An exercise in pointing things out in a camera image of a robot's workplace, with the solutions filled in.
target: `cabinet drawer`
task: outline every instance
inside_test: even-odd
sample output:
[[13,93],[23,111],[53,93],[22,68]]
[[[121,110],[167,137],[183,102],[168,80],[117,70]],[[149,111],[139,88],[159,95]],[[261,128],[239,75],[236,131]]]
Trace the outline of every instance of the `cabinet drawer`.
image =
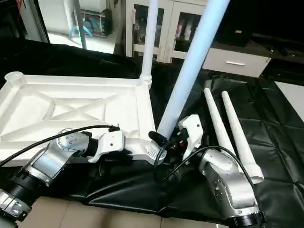
[[203,68],[259,77],[269,61],[268,57],[210,48]]

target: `tiled floor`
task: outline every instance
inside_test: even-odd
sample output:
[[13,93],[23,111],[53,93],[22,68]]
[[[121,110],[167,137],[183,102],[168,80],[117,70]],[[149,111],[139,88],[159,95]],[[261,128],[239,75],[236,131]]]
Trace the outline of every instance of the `tiled floor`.
[[39,198],[19,228],[216,228],[212,223],[84,206]]
[[[69,46],[74,46],[77,48],[82,48],[81,41],[79,37],[69,38],[68,35],[55,34],[48,32],[48,37],[51,44],[67,44]],[[91,51],[100,51],[103,53],[114,53],[115,43],[116,43],[117,31],[114,31],[108,37],[89,37],[85,36],[86,49]]]

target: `light blue tube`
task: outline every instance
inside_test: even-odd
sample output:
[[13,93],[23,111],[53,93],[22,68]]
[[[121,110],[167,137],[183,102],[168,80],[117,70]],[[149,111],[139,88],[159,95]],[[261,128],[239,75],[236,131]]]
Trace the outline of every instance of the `light blue tube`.
[[182,65],[157,132],[167,139],[187,101],[230,0],[209,0]]

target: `black leather mat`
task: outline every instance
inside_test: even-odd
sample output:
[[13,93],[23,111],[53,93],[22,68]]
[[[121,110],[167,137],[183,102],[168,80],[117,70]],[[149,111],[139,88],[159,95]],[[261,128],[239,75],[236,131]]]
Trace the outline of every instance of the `black leather mat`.
[[[137,78],[132,60],[75,47],[30,41],[6,41],[0,45],[0,72],[24,74]],[[153,64],[150,90],[153,115],[159,124],[180,67]],[[270,228],[304,227],[304,123],[274,82],[202,70],[181,118],[198,114],[204,129],[204,145],[217,139],[203,95],[211,88],[228,134],[233,139],[220,93],[227,90],[265,181],[256,185]],[[0,187],[15,168],[0,170]],[[206,179],[191,167],[183,167],[170,189],[156,185],[152,166],[145,161],[69,165],[46,193],[84,204],[223,223]]]

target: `white pole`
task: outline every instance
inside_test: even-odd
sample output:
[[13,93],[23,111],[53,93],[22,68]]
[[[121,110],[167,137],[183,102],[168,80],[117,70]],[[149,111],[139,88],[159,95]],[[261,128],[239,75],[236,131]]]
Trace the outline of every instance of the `white pole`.
[[167,139],[178,121],[230,0],[209,0],[157,132]]
[[[210,89],[205,88],[204,94],[205,94],[208,109],[210,112],[210,116],[212,119],[215,134],[217,135],[219,145],[222,147],[225,147],[226,149],[233,152],[234,155],[236,155],[236,153],[232,147],[231,141],[229,139],[229,136],[227,134],[226,128],[224,126],[224,123],[222,121],[222,118],[220,117],[217,105],[215,104],[212,93],[210,92]],[[243,173],[241,167],[239,165],[237,165],[237,166],[238,166],[238,171]]]
[[258,184],[264,180],[262,170],[257,165],[252,155],[246,136],[243,132],[242,126],[238,120],[238,116],[233,108],[227,91],[222,92],[222,97],[240,160],[251,177],[252,182],[254,184]]
[[151,67],[153,61],[153,49],[157,25],[158,0],[150,0],[146,36],[144,41],[144,53],[142,61],[142,73],[139,76],[141,84],[147,84],[149,89],[152,84]]

